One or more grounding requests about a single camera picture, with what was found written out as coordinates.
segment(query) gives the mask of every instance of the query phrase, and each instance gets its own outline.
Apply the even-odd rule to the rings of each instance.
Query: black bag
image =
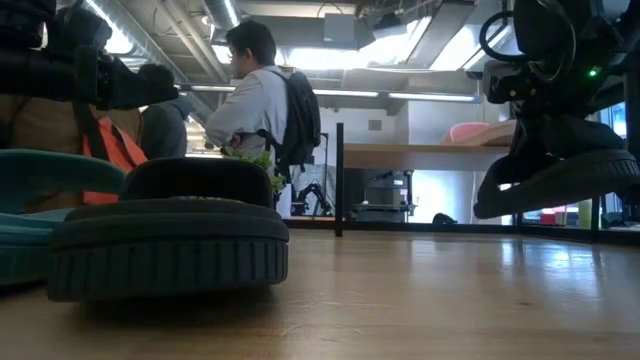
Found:
[[[273,147],[276,151],[276,169],[291,182],[289,166],[298,165],[304,172],[304,163],[313,149],[320,145],[320,106],[316,94],[307,77],[295,72],[289,79],[279,72],[287,87],[287,128],[282,144],[278,144],[273,135],[262,130],[259,135],[267,141],[267,151]]]

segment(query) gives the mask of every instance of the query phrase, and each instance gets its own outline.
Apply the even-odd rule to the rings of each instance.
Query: table surface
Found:
[[[508,152],[500,146],[344,144],[344,167],[486,171]]]
[[[0,297],[2,359],[638,359],[640,252],[292,231],[289,279],[156,301]]]

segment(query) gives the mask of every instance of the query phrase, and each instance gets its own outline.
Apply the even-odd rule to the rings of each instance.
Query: ceiling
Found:
[[[211,69],[215,70],[216,66],[212,66],[211,61],[207,61],[209,58],[204,56],[204,65],[210,66],[207,71],[203,62],[194,55],[194,48],[197,51],[201,50],[194,45],[196,43],[189,34],[188,27],[184,23],[179,24],[180,30],[185,32],[189,41],[192,42],[191,48],[186,46],[184,39],[178,36],[176,29],[172,27],[165,16],[166,13],[159,11],[158,4],[166,6],[167,1],[175,2],[184,11],[187,15],[186,19],[198,32],[198,37],[206,42],[207,46],[210,46],[211,27],[203,22],[205,17],[205,2],[203,0],[87,0],[90,5],[94,3],[103,11],[101,15],[111,18],[112,26],[118,28],[134,44],[133,50],[129,54],[123,55],[123,58],[138,63],[138,65],[132,65],[132,68],[135,69],[139,63],[145,61],[159,62],[172,67],[180,75],[177,77],[180,82],[221,84],[218,72],[216,72],[215,78],[211,74]],[[466,60],[478,53],[477,34],[482,22],[500,11],[501,7],[506,6],[507,3],[506,0],[336,0],[326,3],[318,0],[235,1],[242,10],[243,17],[251,16],[257,21],[264,19],[263,22],[267,24],[288,21],[286,33],[289,35],[276,36],[274,33],[276,41],[281,40],[279,45],[288,44],[294,35],[298,37],[296,44],[300,43],[302,41],[300,39],[304,39],[305,36],[308,38],[316,36],[313,33],[314,29],[319,27],[318,31],[322,31],[322,24],[324,24],[324,20],[318,19],[318,17],[322,18],[327,14],[342,12],[348,14],[347,17],[350,19],[353,19],[354,14],[358,14],[360,18],[356,32],[360,31],[358,26],[363,26],[362,29],[366,32],[371,30],[382,14],[395,11],[399,13],[403,23],[411,23],[410,26],[413,26],[407,28],[413,30],[407,32],[406,35],[400,34],[393,39],[387,38],[387,42],[384,42],[384,39],[379,40],[380,42],[361,48],[360,51],[350,49],[337,52],[335,49],[331,49],[329,51],[332,52],[327,52],[327,60],[320,61],[320,65],[316,61],[311,68],[305,69],[305,66],[309,64],[308,60],[313,57],[312,55],[307,55],[306,59],[302,58],[304,63],[302,60],[298,60],[302,66],[295,63],[293,65],[303,71],[311,79],[314,88],[317,89],[444,94],[476,94],[477,82],[465,76],[463,71],[455,70],[462,67]],[[425,17],[430,21],[420,23],[420,19]],[[428,24],[426,30],[424,28],[418,29],[426,24]],[[513,47],[512,34],[509,34],[508,31],[505,33],[507,35],[495,44],[497,48],[503,45],[508,46],[510,43]],[[358,39],[362,37],[360,34],[356,34],[356,36]],[[360,45],[363,44],[366,45],[365,43],[357,43],[355,47],[361,47]],[[398,47],[400,46],[398,44],[409,46],[408,51],[405,49],[406,46]],[[282,46],[280,53],[283,55],[283,59],[293,61],[296,57],[294,52],[297,50],[299,50],[298,47]],[[367,51],[371,54],[363,58]],[[406,59],[399,59],[400,55],[398,54],[405,52],[406,55],[403,56],[406,56]],[[202,60],[203,53],[197,55]],[[376,63],[374,55],[387,60]],[[218,53],[217,60],[214,60],[219,63],[228,62],[225,57]],[[486,61],[486,56],[482,56],[482,54],[476,58],[479,60],[471,67],[472,70],[481,69],[482,63]],[[320,69],[324,63],[328,65],[329,69]],[[217,66],[224,73],[224,78],[233,77],[232,69],[228,64],[217,64]],[[452,71],[429,72],[430,67],[434,66],[437,66],[439,70]],[[190,96],[194,101],[202,100],[198,112],[202,117],[206,117],[208,111],[218,106],[219,98],[223,95],[197,93],[196,96]],[[402,102],[402,100],[388,98],[357,97],[321,97],[320,101],[321,106],[329,108],[386,109],[391,113],[397,111],[400,108],[398,103]]]

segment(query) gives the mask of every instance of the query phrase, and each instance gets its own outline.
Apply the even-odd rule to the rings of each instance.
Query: green plant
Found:
[[[273,167],[273,162],[271,162],[271,154],[268,152],[263,152],[261,156],[255,157],[241,151],[237,151],[234,149],[225,149],[226,153],[229,154],[227,157],[242,161],[248,161],[250,163],[254,163],[260,166],[264,171],[269,174],[269,180],[271,181],[271,190],[274,194],[279,194],[285,186],[285,178],[282,175],[275,176],[271,168]]]

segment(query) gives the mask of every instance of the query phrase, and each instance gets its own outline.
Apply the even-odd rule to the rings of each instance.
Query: person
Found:
[[[226,35],[235,75],[242,81],[206,124],[209,140],[217,146],[230,146],[252,156],[265,150],[265,139],[258,132],[269,132],[282,144],[287,127],[287,88],[275,74],[276,44],[269,29],[249,20]],[[272,163],[275,152],[271,150]],[[280,193],[276,210],[283,218],[291,216],[291,185]]]
[[[174,86],[173,73],[162,65],[142,65],[138,74],[158,86]],[[191,104],[179,96],[174,100],[150,105],[142,112],[141,144],[147,159],[186,155],[185,121],[193,111]]]

